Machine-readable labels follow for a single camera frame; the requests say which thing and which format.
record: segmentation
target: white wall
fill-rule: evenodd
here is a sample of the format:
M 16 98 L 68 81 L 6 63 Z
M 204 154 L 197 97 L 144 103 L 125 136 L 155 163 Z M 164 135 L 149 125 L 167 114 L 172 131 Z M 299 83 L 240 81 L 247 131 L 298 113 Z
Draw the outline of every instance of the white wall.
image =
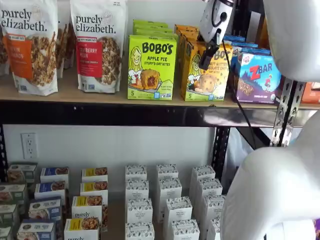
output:
M 214 129 L 200 127 L 4 125 L 9 162 L 24 161 L 21 133 L 36 133 L 39 167 L 71 170 L 71 194 L 77 194 L 81 169 L 107 166 L 109 190 L 124 191 L 126 164 L 146 164 L 154 186 L 155 164 L 175 163 L 184 188 L 191 168 L 209 163 Z

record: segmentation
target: cartoon woman illustration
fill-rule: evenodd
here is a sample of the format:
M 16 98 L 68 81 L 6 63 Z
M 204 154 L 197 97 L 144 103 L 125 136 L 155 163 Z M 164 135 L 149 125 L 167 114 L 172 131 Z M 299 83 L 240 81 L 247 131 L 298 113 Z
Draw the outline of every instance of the cartoon woman illustration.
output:
M 199 81 L 199 78 L 201 77 L 201 72 L 199 68 L 200 59 L 201 56 L 199 54 L 194 55 L 194 57 L 192 58 L 191 70 L 188 76 L 188 89 L 190 89 L 190 87 L 195 83 L 195 81 Z
M 142 87 L 140 78 L 143 70 L 141 65 L 141 56 L 141 50 L 137 46 L 132 49 L 129 56 L 129 84 L 132 84 L 137 88 Z

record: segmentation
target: electrical outlet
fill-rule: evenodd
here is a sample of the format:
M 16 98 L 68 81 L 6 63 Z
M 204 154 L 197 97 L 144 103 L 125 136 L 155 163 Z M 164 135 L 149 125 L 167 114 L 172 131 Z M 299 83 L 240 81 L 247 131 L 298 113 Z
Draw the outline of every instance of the electrical outlet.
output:
M 21 133 L 23 158 L 38 158 L 37 135 L 35 133 Z

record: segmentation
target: granola bag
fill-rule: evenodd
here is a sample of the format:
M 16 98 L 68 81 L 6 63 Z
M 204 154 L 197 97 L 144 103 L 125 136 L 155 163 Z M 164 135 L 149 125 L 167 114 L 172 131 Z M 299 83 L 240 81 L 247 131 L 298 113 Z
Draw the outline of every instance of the granola bag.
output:
M 58 35 L 55 43 L 56 75 L 61 79 L 64 71 L 66 47 L 69 34 L 70 0 L 57 0 Z
M 119 91 L 126 29 L 125 0 L 71 0 L 76 35 L 78 89 Z
M 57 92 L 57 0 L 0 0 L 0 20 L 19 93 Z

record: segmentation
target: black cable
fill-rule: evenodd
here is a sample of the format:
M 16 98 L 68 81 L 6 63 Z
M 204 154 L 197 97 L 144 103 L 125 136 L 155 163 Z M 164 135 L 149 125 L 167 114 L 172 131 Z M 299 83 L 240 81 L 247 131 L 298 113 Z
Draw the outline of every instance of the black cable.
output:
M 224 41 L 223 39 L 222 39 L 222 44 L 223 44 L 223 49 L 224 49 L 224 53 L 225 53 L 225 56 L 226 56 L 226 61 L 228 62 L 229 72 L 234 75 L 234 73 L 232 72 L 232 69 L 230 68 L 229 56 L 228 56 L 228 53 L 227 53 L 225 41 Z M 232 88 L 233 98 L 234 98 L 236 104 L 238 105 L 238 107 L 239 107 L 242 115 L 244 116 L 246 123 L 248 124 L 248 126 L 249 126 L 249 128 L 250 128 L 251 135 L 252 135 L 252 140 L 253 140 L 254 150 L 256 150 L 256 149 L 257 149 L 257 145 L 256 145 L 256 139 L 255 139 L 254 129 L 252 128 L 252 126 L 251 126 L 251 124 L 250 124 L 250 121 L 249 121 L 249 118 L 247 117 L 247 115 L 246 115 L 244 109 L 242 108 L 239 100 L 237 99 L 237 93 L 236 93 L 236 90 L 235 90 L 235 86 L 234 86 L 233 84 L 231 84 L 231 88 Z

